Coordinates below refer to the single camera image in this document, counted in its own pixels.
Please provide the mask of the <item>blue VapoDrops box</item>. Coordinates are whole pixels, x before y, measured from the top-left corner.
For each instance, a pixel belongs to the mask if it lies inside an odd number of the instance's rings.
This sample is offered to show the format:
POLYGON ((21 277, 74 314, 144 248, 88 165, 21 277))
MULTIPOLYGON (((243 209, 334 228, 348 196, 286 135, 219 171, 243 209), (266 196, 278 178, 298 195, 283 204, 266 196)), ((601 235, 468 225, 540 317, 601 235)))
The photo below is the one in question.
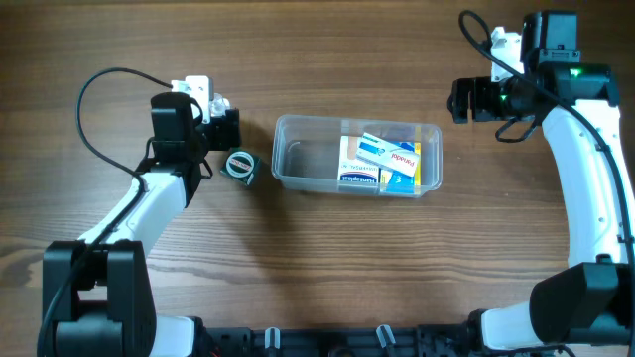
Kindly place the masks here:
POLYGON ((417 165, 417 171, 412 177, 383 169, 380 170, 379 174, 382 194, 415 194, 420 192, 421 165, 417 165))

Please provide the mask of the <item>white Panadol box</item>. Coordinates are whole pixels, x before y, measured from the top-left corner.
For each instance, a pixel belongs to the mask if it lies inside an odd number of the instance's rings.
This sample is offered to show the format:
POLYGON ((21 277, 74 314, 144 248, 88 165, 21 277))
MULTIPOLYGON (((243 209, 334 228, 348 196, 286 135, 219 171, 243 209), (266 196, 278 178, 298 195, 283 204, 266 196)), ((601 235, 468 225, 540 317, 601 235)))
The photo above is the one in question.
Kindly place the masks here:
POLYGON ((420 155, 416 152, 368 133, 364 133, 359 139, 356 158, 408 177, 415 175, 420 162, 420 155))

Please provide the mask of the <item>white Hansaplast plaster box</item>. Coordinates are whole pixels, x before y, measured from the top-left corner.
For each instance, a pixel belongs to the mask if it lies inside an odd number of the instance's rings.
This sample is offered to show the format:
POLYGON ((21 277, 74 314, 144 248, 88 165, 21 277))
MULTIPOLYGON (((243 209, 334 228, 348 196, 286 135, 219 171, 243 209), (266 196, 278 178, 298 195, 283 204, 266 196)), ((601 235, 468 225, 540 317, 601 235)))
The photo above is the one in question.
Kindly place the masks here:
POLYGON ((340 183, 379 183, 380 170, 356 158, 360 137, 341 136, 337 180, 340 183))

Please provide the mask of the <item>white dropper bottle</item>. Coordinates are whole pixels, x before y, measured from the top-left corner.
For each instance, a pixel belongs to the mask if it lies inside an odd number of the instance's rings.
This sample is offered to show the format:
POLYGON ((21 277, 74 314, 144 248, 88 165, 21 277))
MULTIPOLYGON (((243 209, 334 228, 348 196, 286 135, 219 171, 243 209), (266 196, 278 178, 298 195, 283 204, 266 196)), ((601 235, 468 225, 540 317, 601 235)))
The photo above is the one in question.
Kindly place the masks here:
POLYGON ((221 117, 227 110, 231 109, 229 100, 219 93, 214 93, 209 101, 209 112, 211 117, 221 117))

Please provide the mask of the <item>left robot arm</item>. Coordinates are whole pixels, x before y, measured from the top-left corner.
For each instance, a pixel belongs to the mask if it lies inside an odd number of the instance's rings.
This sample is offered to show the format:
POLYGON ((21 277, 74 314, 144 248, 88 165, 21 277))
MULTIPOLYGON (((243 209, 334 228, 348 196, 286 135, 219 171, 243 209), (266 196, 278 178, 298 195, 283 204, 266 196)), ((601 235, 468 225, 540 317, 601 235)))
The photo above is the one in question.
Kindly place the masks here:
POLYGON ((188 356, 195 323, 159 316, 146 257, 206 178, 205 157, 240 144, 239 112, 223 96, 184 92, 151 100, 154 134, 122 200, 43 261, 40 356, 188 356))

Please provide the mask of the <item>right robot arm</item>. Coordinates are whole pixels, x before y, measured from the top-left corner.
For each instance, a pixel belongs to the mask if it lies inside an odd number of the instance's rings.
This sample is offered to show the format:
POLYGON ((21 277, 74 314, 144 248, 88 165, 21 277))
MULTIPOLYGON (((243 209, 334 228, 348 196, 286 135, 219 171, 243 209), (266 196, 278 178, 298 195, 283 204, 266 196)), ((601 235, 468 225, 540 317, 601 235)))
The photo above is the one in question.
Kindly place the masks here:
POLYGON ((471 347, 482 354, 634 344, 634 193, 620 141, 620 96, 611 68, 581 59, 577 16, 527 15, 518 33, 486 28, 474 48, 489 76, 454 82, 457 124, 495 122, 541 131, 565 202, 566 269, 537 283, 527 301, 473 312, 471 347))

